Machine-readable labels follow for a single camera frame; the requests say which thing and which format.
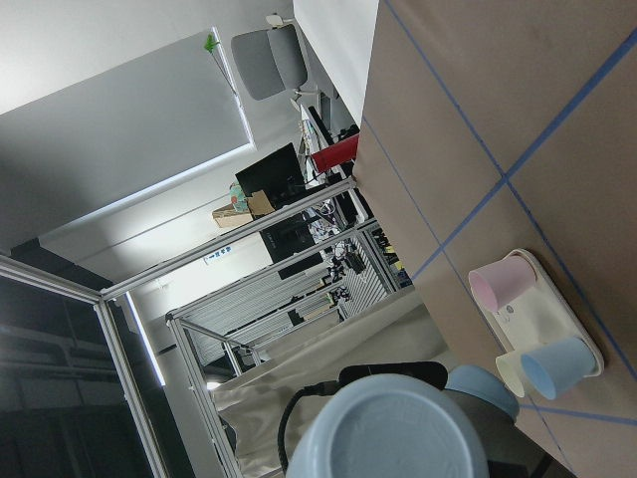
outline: black monitor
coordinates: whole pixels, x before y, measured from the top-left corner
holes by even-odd
[[[246,195],[263,190],[275,209],[313,192],[306,191],[297,152],[291,143],[238,172],[237,180]],[[302,213],[261,231],[261,237],[275,263],[315,244]],[[286,279],[321,262],[322,256],[319,253],[312,254],[309,258],[282,269],[279,276]]]

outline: white cloth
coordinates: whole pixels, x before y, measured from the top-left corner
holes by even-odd
[[[447,368],[455,366],[420,296],[407,288],[224,383],[214,391],[214,402],[237,433],[236,457],[244,476],[262,477],[280,466],[279,421],[297,390],[337,379],[338,373],[352,364],[428,359]],[[299,402],[286,434],[289,457],[327,400],[305,397]]]
[[[295,0],[295,18],[360,125],[378,0]]]

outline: round lid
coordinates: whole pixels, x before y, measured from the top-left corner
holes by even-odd
[[[343,388],[323,408],[292,459],[289,477],[488,478],[478,433],[435,387],[404,375],[374,375]]]

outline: light blue lid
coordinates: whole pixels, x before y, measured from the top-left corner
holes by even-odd
[[[520,413],[516,397],[492,373],[476,365],[460,365],[449,373],[448,390],[461,391],[496,406],[513,421]]]
[[[384,374],[343,388],[292,457],[287,478],[488,478],[478,433],[437,388]]]

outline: light blue cup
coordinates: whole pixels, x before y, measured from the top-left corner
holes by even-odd
[[[522,368],[535,389],[549,400],[574,387],[595,369],[595,356],[577,337],[535,349],[521,357]]]
[[[516,421],[520,404],[516,397],[492,373],[476,365],[460,365],[449,373],[445,386],[448,390],[460,391],[487,401]]]

